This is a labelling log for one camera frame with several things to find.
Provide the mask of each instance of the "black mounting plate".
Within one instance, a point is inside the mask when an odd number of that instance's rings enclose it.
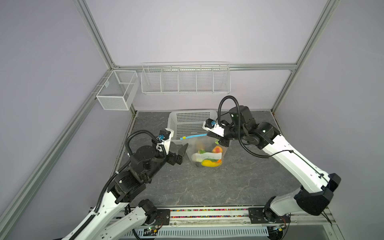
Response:
[[[169,219],[170,219],[170,210],[169,209],[158,209],[156,212],[157,218],[155,219],[156,222],[153,225],[161,225],[161,222],[164,225],[169,225]]]
[[[251,219],[251,223],[269,223],[264,219],[264,213],[262,207],[250,207],[248,208],[249,218]],[[287,215],[281,216],[275,223],[284,223],[282,220],[284,218],[285,223],[290,223],[291,219]]]

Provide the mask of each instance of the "blue plastic strip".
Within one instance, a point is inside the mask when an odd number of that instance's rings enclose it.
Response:
[[[208,134],[198,134],[198,135],[192,135],[192,136],[188,136],[188,137],[181,137],[180,140],[183,140],[183,139],[188,139],[188,138],[192,138],[192,137],[202,137],[202,136],[206,136]]]

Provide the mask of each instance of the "paper label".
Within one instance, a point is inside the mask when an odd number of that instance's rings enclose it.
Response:
[[[212,152],[206,152],[203,154],[200,153],[194,153],[192,155],[192,161],[194,162],[202,162],[204,159],[215,159],[220,160],[222,158],[222,153],[212,153]]]

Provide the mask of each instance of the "wire mesh basket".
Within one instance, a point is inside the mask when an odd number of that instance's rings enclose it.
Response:
[[[171,142],[182,144],[181,137],[188,137],[198,134],[206,134],[207,130],[203,129],[203,122],[217,118],[215,110],[185,110],[174,111],[169,114],[168,128],[174,130]]]
[[[129,110],[139,85],[136,71],[113,70],[96,97],[105,110]]]
[[[141,74],[144,94],[207,94],[231,92],[229,65],[144,68]]]

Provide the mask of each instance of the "white wall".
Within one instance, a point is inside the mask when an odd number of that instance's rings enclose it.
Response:
[[[1,1],[0,214],[105,71],[72,1]]]
[[[72,1],[0,2],[0,214],[105,71]],[[112,171],[130,117],[96,103],[9,240],[75,228]]]
[[[8,240],[65,237],[86,217],[111,174],[130,116],[96,103]]]
[[[383,12],[342,0],[276,113],[295,148],[341,176],[329,207],[346,240],[382,239]]]
[[[231,93],[239,104],[252,110],[271,109],[281,88],[288,79],[290,71],[232,71]],[[225,94],[188,94],[188,95],[145,95],[139,88],[133,105],[136,110],[184,110],[217,109]],[[226,100],[223,109],[234,107]]]
[[[294,63],[326,0],[87,0],[117,65]]]

